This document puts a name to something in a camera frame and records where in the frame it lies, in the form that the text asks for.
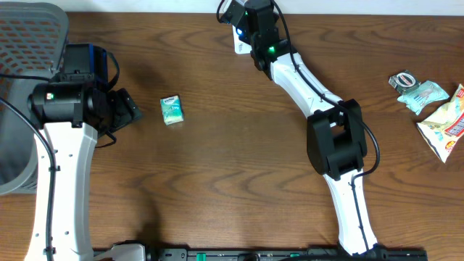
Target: gray basket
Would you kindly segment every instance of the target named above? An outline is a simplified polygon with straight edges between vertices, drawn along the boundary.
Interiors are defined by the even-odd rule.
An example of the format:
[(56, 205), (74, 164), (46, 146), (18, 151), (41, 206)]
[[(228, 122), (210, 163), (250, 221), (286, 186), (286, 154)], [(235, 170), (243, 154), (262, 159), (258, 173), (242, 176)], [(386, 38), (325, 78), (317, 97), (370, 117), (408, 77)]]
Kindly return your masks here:
[[(50, 78), (60, 68), (69, 23), (53, 4), (0, 2), (0, 73)], [(40, 80), (0, 78), (0, 96), (30, 117), (28, 96)], [(0, 105), (0, 195), (35, 193), (33, 132)]]

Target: white backdrop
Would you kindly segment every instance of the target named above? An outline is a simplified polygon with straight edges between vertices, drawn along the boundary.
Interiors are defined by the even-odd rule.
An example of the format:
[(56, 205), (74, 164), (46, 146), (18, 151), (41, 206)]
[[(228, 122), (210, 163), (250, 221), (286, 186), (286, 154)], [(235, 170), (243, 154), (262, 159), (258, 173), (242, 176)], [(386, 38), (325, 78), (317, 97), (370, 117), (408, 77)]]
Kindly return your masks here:
[[(65, 11), (211, 13), (220, 0), (41, 1), (56, 4)], [(285, 13), (299, 14), (464, 15), (464, 0), (277, 0), (277, 3)]]

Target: teal packet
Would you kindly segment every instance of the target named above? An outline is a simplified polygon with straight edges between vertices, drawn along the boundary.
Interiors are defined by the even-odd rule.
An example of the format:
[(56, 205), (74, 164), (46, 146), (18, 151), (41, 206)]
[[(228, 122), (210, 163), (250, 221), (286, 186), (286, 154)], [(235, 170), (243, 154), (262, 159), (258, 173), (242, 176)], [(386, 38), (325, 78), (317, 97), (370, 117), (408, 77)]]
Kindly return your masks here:
[(419, 115), (422, 109), (432, 102), (448, 99), (450, 96), (438, 84), (427, 80), (414, 90), (404, 92), (398, 101)]
[(183, 121), (183, 112), (179, 96), (161, 99), (162, 118), (166, 125)]

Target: wood grain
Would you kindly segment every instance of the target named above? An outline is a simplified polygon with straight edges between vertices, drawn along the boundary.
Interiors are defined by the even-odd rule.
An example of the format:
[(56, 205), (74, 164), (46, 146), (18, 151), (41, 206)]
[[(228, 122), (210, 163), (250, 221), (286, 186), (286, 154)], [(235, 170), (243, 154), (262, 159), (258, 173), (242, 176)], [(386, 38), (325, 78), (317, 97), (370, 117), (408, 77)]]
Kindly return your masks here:
[[(306, 120), (285, 91), (233, 53), (212, 14), (69, 13), (70, 40), (115, 53), (117, 87), (144, 119), (95, 152), (90, 227), (95, 247), (143, 239), (190, 247), (335, 244), (326, 182), (305, 151)], [(464, 256), (464, 146), (442, 164), (396, 101), (388, 77), (409, 69), (449, 94), (464, 82), (462, 17), (289, 15), (294, 45), (327, 88), (355, 98), (381, 146), (365, 180), (371, 225), (388, 247), (424, 247), (430, 261)], [(186, 120), (165, 126), (160, 98), (180, 94)], [(372, 146), (365, 164), (373, 163)], [(0, 198), (0, 252), (28, 249), (34, 195)]]

